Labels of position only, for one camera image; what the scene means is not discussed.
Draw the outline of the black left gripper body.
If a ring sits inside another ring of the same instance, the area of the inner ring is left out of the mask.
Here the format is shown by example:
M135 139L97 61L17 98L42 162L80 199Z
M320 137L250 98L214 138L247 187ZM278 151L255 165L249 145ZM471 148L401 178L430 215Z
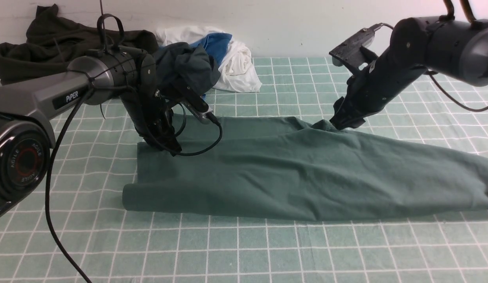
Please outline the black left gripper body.
M170 154L182 151L172 125L173 112L157 89L147 93L129 88L121 94L121 101L136 132L147 145Z

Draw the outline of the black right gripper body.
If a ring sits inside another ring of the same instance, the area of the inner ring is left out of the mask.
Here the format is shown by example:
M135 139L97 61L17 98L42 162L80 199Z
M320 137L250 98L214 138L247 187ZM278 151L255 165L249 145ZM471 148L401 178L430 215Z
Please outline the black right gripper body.
M346 95L334 104L330 123L338 130L360 127L364 118L382 111L426 71L416 63L402 64L391 51L385 51L348 84Z

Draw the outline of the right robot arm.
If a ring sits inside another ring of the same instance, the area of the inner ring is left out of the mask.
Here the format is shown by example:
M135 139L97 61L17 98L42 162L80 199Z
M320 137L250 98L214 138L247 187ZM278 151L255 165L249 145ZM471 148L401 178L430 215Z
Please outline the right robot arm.
M446 15L399 21L381 55L368 47L384 23L357 31L330 51L333 64L352 73L346 95L334 102L330 123L336 129L360 127L422 75L488 86L488 19L475 18L462 0L467 21L456 21L452 2L444 3Z

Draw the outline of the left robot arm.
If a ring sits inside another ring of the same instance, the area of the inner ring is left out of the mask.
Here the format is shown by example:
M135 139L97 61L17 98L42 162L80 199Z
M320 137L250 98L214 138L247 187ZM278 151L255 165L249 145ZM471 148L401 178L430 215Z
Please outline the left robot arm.
M116 96L147 143L180 149L173 111L157 89L155 60L145 50L89 50L65 72L0 86L0 217L43 180L56 144L50 121L76 105Z

